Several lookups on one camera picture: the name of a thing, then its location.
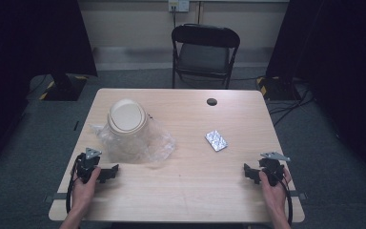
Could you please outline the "person's left hand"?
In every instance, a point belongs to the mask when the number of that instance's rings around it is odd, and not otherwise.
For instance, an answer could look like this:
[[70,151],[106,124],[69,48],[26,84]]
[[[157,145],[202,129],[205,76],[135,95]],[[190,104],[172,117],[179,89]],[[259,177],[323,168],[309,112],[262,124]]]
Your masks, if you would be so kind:
[[73,178],[73,188],[71,194],[71,211],[85,214],[89,210],[95,192],[95,185],[101,168],[95,167],[91,173],[91,178],[84,183],[80,177]]

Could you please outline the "black folding chair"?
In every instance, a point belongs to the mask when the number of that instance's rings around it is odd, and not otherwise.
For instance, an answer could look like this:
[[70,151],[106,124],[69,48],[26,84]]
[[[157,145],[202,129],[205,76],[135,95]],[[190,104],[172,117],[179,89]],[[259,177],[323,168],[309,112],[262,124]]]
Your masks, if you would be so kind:
[[185,75],[216,78],[229,88],[235,57],[240,45],[239,35],[224,27],[183,24],[172,31],[173,76]]

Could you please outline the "clear plastic bag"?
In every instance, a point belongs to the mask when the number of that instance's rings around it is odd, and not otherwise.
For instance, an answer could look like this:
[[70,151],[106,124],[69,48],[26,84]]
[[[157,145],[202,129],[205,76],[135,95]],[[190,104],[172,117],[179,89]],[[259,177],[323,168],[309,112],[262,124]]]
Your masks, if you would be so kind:
[[144,122],[129,131],[110,123],[91,125],[111,162],[152,163],[165,160],[175,148],[175,140],[163,125],[147,114]]

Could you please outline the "black stand base striped tape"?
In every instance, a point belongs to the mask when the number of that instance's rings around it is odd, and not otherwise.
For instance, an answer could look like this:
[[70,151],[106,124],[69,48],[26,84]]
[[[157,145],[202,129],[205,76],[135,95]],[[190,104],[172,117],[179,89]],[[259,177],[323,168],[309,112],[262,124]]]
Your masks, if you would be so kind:
[[39,97],[46,101],[77,101],[87,83],[86,76],[68,76],[65,73],[55,73],[53,81]]
[[256,85],[265,100],[299,100],[300,95],[293,82],[285,82],[279,77],[260,76]]

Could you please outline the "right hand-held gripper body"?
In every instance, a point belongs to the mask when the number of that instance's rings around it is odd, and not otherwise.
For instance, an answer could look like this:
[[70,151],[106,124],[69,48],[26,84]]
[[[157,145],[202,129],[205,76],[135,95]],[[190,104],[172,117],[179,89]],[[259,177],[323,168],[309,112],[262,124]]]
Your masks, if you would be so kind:
[[289,162],[291,159],[278,152],[261,153],[262,158],[259,160],[259,166],[266,174],[269,184],[276,186],[277,183],[286,186],[287,183],[283,183],[284,179],[284,166],[280,163],[280,160]]

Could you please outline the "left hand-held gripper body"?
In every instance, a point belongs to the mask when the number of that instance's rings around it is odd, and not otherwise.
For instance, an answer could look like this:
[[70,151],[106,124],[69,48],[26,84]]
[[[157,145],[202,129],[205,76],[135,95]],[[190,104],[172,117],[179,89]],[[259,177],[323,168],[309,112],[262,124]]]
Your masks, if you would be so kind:
[[98,165],[101,155],[101,151],[87,148],[86,151],[78,157],[76,173],[83,183],[87,183],[91,178],[92,171]]

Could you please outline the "dark curtain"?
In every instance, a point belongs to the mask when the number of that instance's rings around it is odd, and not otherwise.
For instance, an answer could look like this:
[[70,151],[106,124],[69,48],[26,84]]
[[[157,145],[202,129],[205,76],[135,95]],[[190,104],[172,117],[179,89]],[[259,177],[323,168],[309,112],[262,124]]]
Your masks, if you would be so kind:
[[266,75],[307,80],[366,163],[366,0],[289,0]]
[[0,0],[0,152],[37,75],[96,75],[78,0]]

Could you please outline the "silver blister pack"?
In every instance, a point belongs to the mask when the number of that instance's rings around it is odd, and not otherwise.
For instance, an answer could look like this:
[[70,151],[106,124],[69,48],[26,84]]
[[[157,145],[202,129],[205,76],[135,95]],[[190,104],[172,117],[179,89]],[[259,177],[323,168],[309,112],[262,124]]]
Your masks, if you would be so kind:
[[227,141],[217,130],[206,133],[205,138],[216,152],[228,147]]

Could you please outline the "person's right hand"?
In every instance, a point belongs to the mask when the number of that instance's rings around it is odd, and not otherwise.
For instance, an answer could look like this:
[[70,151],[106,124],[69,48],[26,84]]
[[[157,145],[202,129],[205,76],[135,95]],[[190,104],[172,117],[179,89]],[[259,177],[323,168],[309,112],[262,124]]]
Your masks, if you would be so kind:
[[263,197],[271,215],[285,215],[285,200],[287,188],[283,187],[281,184],[276,186],[271,186],[267,175],[264,172],[259,173],[261,179],[261,186]]

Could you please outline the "white wall socket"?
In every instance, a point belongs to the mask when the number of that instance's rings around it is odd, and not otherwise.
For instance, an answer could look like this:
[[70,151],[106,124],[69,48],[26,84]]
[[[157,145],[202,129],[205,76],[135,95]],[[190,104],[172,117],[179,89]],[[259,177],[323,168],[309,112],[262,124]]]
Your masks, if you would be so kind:
[[190,10],[189,0],[168,0],[169,12],[188,12]]

